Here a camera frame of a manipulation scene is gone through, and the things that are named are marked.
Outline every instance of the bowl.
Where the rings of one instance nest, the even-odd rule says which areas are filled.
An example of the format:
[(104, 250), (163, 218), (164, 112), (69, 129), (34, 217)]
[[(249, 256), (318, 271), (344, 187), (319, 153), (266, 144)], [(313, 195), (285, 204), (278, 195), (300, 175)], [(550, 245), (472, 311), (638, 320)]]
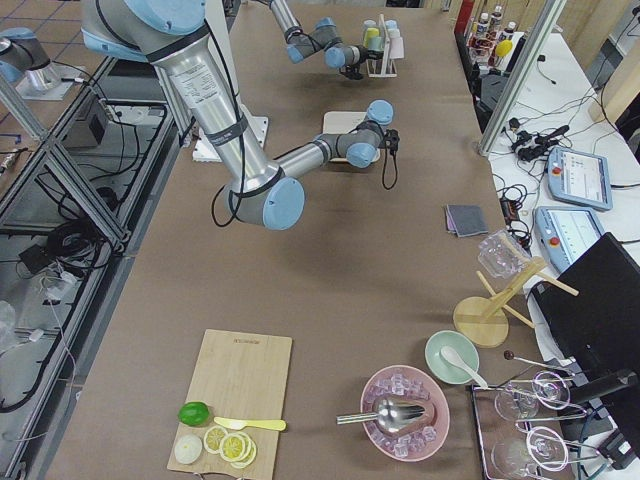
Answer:
[(471, 341), (461, 333), (442, 330), (429, 338), (424, 348), (427, 365), (440, 380), (453, 385), (460, 385), (471, 380), (471, 376), (461, 368), (454, 367), (440, 356), (440, 349), (448, 345), (476, 372), (480, 366), (478, 351)]
[[(404, 382), (403, 387), (392, 391), (393, 381), (400, 378)], [(383, 434), (376, 422), (365, 422), (363, 426), (369, 440), (382, 453), (401, 462), (419, 462), (429, 458), (442, 447), (449, 433), (449, 405), (444, 393), (435, 380), (422, 370), (408, 365), (392, 365), (376, 372), (364, 386), (360, 411), (371, 412), (375, 399), (389, 393), (408, 398), (428, 398), (435, 408), (435, 421), (429, 427), (400, 438)]]

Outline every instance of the black monitor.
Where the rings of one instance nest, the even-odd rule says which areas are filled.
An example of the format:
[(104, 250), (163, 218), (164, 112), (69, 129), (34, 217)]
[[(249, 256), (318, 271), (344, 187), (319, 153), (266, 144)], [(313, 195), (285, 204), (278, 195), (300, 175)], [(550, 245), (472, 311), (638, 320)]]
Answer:
[[(559, 280), (579, 295), (546, 286), (535, 296), (562, 353), (576, 359), (590, 382), (622, 369), (640, 374), (640, 267), (624, 247), (606, 233)], [(640, 454), (640, 386), (602, 401)]]

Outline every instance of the yellow knife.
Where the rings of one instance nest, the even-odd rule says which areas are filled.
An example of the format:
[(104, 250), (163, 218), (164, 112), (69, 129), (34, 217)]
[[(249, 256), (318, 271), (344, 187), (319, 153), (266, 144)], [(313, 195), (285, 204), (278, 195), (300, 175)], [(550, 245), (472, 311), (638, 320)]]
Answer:
[(287, 422), (284, 420), (238, 420), (236, 418), (213, 417), (213, 421), (231, 430), (242, 430), (244, 427), (256, 427), (281, 432), (287, 428)]

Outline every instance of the plastic bag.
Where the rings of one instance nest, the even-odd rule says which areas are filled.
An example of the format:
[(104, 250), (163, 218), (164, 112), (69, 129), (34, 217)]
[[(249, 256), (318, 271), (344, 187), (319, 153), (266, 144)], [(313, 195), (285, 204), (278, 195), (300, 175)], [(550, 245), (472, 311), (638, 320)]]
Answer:
[(16, 311), (4, 300), (0, 300), (0, 353), (15, 347), (18, 337), (15, 334)]

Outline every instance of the white desk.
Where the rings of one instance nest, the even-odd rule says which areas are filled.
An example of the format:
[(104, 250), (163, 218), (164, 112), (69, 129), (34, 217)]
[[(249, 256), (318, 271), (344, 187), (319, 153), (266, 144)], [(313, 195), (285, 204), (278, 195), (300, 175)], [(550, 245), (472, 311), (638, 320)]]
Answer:
[[(591, 152), (607, 157), (609, 163), (609, 174), (612, 184), (632, 184), (640, 183), (640, 165), (636, 161), (634, 155), (627, 147), (623, 138), (613, 133), (606, 137), (600, 138), (613, 132), (612, 127), (605, 121), (593, 125), (588, 130), (582, 132), (593, 124), (593, 120), (589, 116), (589, 106), (594, 102), (588, 99), (581, 107), (566, 109), (559, 107), (567, 104), (572, 100), (577, 100), (584, 95), (594, 94), (591, 84), (582, 72), (578, 62), (571, 54), (569, 47), (565, 43), (560, 34), (551, 34), (547, 45), (542, 52), (546, 56), (546, 61), (540, 63), (540, 68), (544, 74), (555, 80), (553, 85), (548, 79), (544, 78), (537, 69), (531, 72), (526, 85), (520, 94), (518, 104), (512, 111), (512, 117), (519, 119), (531, 118), (532, 120), (523, 122), (522, 129), (532, 132), (542, 132), (544, 130), (554, 130), (562, 125), (569, 124), (570, 130), (567, 137), (571, 140), (571, 148), (583, 152)], [(566, 110), (564, 113), (542, 116), (542, 113), (549, 113), (556, 110)], [(515, 155), (508, 153), (511, 142), (503, 134), (499, 137), (493, 148), (494, 153), (489, 156), (492, 170), (495, 174), (500, 175), (506, 185), (516, 183), (524, 184), (529, 192), (535, 192), (538, 188), (538, 182), (528, 176), (517, 166)], [(531, 168), (533, 164), (521, 163), (524, 168)], [(539, 174), (546, 168), (544, 162), (538, 162), (532, 173)], [(495, 178), (496, 189), (502, 188), (502, 181)], [(613, 193), (613, 209), (608, 212), (598, 212), (598, 219), (602, 223), (605, 230), (610, 231), (618, 240), (635, 240), (640, 238), (640, 218), (638, 211), (640, 210), (640, 187), (628, 190), (614, 190)], [(520, 218), (527, 223), (529, 228), (532, 226), (533, 210), (539, 206), (567, 206), (568, 204), (553, 200), (547, 186), (546, 177), (540, 185), (539, 198), (536, 195), (530, 195), (524, 202), (524, 207), (520, 211)], [(625, 245), (625, 248), (633, 259), (640, 263), (640, 243)], [(533, 255), (541, 255), (540, 240), (535, 232), (533, 232), (533, 241), (531, 245), (531, 253)], [(557, 275), (557, 272), (551, 268), (548, 272)], [(530, 288), (535, 280), (532, 280), (525, 286)], [(541, 318), (541, 314), (536, 308), (533, 308), (533, 302), (529, 304), (531, 318), (536, 323), (536, 336), (541, 353), (545, 359), (551, 358), (553, 350), (548, 348), (546, 343), (546, 335), (549, 335), (548, 328)], [(606, 435), (594, 436), (589, 439), (588, 443), (597, 445), (604, 439)], [(585, 462), (585, 466), (589, 473), (593, 473), (601, 464), (600, 460)], [(603, 480), (626, 480), (640, 478), (640, 461), (634, 462), (627, 469), (615, 471), (611, 468), (605, 470), (598, 478)]]

